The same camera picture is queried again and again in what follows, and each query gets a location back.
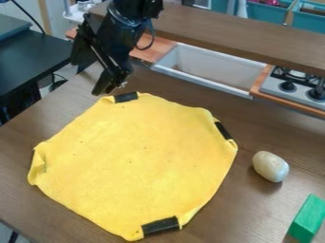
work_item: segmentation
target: green block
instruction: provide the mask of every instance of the green block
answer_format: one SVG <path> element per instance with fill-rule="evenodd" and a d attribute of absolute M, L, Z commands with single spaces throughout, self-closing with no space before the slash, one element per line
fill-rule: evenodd
<path fill-rule="evenodd" d="M 299 243 L 309 243 L 325 217 L 325 201 L 310 194 L 291 224 L 288 235 Z"/>

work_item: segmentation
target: wooden table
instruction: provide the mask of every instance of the wooden table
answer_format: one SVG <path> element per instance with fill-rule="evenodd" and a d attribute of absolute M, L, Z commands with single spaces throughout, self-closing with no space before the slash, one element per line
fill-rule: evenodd
<path fill-rule="evenodd" d="M 34 242 L 124 242 L 27 183 L 32 148 L 96 102 L 90 92 L 101 71 L 91 66 L 0 128 L 0 220 Z M 183 230 L 141 242 L 278 243 L 308 194 L 325 197 L 324 121 L 140 67 L 118 91 L 135 90 L 209 109 L 239 145 L 216 195 Z M 252 169 L 259 150 L 289 161 L 291 173 L 283 183 L 268 182 Z M 320 242 L 324 227 L 314 241 Z"/>
<path fill-rule="evenodd" d="M 106 5 L 90 12 L 103 18 Z M 167 3 L 153 23 L 172 41 L 325 76 L 323 34 Z"/>

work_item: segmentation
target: yellow cloth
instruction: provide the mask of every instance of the yellow cloth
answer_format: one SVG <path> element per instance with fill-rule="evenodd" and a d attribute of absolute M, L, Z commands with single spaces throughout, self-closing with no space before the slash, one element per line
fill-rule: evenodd
<path fill-rule="evenodd" d="M 34 149 L 28 180 L 127 240 L 175 216 L 180 228 L 220 187 L 237 153 L 211 113 L 150 94 L 104 97 Z"/>

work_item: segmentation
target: cable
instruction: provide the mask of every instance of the cable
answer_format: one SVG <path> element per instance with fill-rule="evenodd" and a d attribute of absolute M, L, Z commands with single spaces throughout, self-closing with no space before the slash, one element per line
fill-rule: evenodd
<path fill-rule="evenodd" d="M 54 73 L 54 75 L 55 76 L 58 76 L 59 78 L 67 81 L 67 79 L 64 76 L 60 75 L 60 74 Z"/>
<path fill-rule="evenodd" d="M 152 47 L 152 45 L 154 44 L 155 42 L 155 29 L 153 28 L 152 26 L 152 22 L 151 22 L 151 19 L 147 19 L 147 24 L 149 25 L 149 31 L 150 31 L 150 34 L 151 34 L 151 42 L 148 46 L 146 47 L 138 47 L 138 44 L 136 43 L 134 46 L 136 47 L 136 49 L 138 50 L 147 50 L 149 48 Z"/>
<path fill-rule="evenodd" d="M 15 0 L 11 0 L 11 2 L 23 13 L 25 13 L 36 24 L 36 26 L 42 31 L 44 35 L 46 34 L 44 32 L 44 29 L 41 27 L 41 25 L 23 7 L 21 7 Z"/>

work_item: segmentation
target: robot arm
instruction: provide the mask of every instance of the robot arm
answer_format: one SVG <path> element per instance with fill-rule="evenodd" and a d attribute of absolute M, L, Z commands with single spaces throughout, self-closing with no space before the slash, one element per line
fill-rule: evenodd
<path fill-rule="evenodd" d="M 107 6 L 107 15 L 101 22 L 91 14 L 79 26 L 71 63 L 79 65 L 95 54 L 104 71 L 92 90 L 93 95 L 109 93 L 120 86 L 132 73 L 129 52 L 147 28 L 154 33 L 151 18 L 158 18 L 163 0 L 113 0 Z"/>

